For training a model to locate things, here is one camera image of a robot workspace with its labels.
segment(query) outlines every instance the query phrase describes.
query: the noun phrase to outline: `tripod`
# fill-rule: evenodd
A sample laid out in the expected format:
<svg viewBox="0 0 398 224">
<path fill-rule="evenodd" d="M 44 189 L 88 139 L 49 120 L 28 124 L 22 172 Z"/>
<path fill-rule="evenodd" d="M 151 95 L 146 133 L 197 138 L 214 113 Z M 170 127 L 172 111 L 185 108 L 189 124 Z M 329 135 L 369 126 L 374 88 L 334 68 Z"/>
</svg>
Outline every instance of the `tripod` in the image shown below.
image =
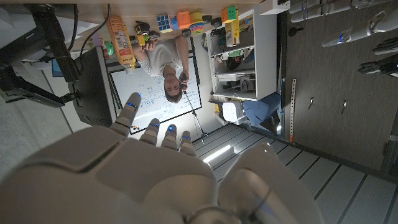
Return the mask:
<svg viewBox="0 0 398 224">
<path fill-rule="evenodd" d="M 198 116 L 197 116 L 197 114 L 196 114 L 196 112 L 195 112 L 195 110 L 193 109 L 193 106 L 192 106 L 192 104 L 191 104 L 191 101 L 189 100 L 189 97 L 188 97 L 188 95 L 187 95 L 187 91 L 183 91 L 184 92 L 184 94 L 185 94 L 185 96 L 187 97 L 187 99 L 188 99 L 188 103 L 189 103 L 189 105 L 191 106 L 191 109 L 192 109 L 192 114 L 194 115 L 194 117 L 195 117 L 195 121 L 198 123 L 198 126 L 199 126 L 199 128 L 200 128 L 200 131 L 201 131 L 201 137 L 200 137 L 200 140 L 201 140 L 201 142 L 204 144 L 205 142 L 204 142 L 204 138 L 207 136 L 207 133 L 206 132 L 204 132 L 203 131 L 203 129 L 201 128 L 201 126 L 200 126 L 200 123 L 199 123 L 199 120 L 198 120 Z"/>
</svg>

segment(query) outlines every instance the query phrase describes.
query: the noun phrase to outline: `yellow box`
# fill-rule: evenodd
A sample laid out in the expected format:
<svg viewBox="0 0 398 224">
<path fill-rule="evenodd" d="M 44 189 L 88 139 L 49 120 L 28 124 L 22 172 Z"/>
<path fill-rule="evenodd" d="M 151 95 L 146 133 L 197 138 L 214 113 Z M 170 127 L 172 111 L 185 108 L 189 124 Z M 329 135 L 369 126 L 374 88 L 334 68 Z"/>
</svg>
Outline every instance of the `yellow box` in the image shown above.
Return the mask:
<svg viewBox="0 0 398 224">
<path fill-rule="evenodd" d="M 233 47 L 236 44 L 239 44 L 238 10 L 236 10 L 235 13 L 236 13 L 235 20 L 225 24 L 225 37 L 226 37 L 227 47 Z"/>
</svg>

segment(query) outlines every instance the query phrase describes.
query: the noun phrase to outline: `shelf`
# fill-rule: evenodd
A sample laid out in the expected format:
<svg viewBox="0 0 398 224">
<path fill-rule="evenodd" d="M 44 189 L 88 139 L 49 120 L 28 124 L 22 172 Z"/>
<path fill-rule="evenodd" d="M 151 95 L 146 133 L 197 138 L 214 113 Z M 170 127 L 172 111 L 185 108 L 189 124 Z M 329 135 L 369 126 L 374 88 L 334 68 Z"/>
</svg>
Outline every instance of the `shelf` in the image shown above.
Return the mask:
<svg viewBox="0 0 398 224">
<path fill-rule="evenodd" d="M 244 47 L 237 47 L 237 48 L 234 48 L 234 49 L 231 49 L 231 50 L 226 50 L 224 52 L 220 52 L 220 53 L 217 53 L 217 54 L 212 54 L 211 56 L 215 57 L 217 55 L 222 55 L 224 53 L 231 53 L 231 52 L 234 52 L 236 50 L 243 50 L 243 49 L 248 49 L 248 48 L 252 48 L 253 49 L 254 48 L 254 44 L 251 44 L 251 45 L 248 45 L 248 46 L 244 46 Z"/>
<path fill-rule="evenodd" d="M 215 75 L 238 75 L 238 74 L 254 74 L 255 69 L 233 70 L 227 72 L 216 73 Z"/>
<path fill-rule="evenodd" d="M 214 93 L 213 96 L 229 97 L 241 100 L 259 100 L 257 99 L 256 92 L 241 92 L 234 89 L 220 90 L 220 92 Z"/>
</svg>

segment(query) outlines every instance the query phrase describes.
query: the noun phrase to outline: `rubik's cube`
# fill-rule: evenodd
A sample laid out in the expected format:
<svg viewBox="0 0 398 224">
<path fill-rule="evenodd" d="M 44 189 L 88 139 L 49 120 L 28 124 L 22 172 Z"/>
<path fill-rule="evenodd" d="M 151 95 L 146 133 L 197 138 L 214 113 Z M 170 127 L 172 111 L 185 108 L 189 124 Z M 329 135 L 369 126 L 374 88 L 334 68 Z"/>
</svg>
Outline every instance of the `rubik's cube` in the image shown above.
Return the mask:
<svg viewBox="0 0 398 224">
<path fill-rule="evenodd" d="M 229 23 L 236 19 L 235 6 L 226 7 L 221 11 L 221 21 Z"/>
<path fill-rule="evenodd" d="M 157 17 L 157 25 L 159 26 L 159 30 L 161 33 L 172 32 L 170 19 L 168 15 L 165 16 L 158 16 Z"/>
</svg>

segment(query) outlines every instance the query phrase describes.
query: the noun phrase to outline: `white t-shirt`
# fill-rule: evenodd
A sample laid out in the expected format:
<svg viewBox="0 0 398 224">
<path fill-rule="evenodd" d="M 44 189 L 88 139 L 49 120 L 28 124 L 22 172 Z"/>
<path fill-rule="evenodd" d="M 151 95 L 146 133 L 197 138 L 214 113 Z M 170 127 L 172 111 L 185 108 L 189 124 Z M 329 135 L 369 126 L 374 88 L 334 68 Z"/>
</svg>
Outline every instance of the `white t-shirt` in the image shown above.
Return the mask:
<svg viewBox="0 0 398 224">
<path fill-rule="evenodd" d="M 163 76 L 165 65 L 170 65 L 174 70 L 182 68 L 182 62 L 177 52 L 175 39 L 163 40 L 156 43 L 153 51 L 146 51 L 148 57 L 138 61 L 141 68 L 150 76 Z"/>
</svg>

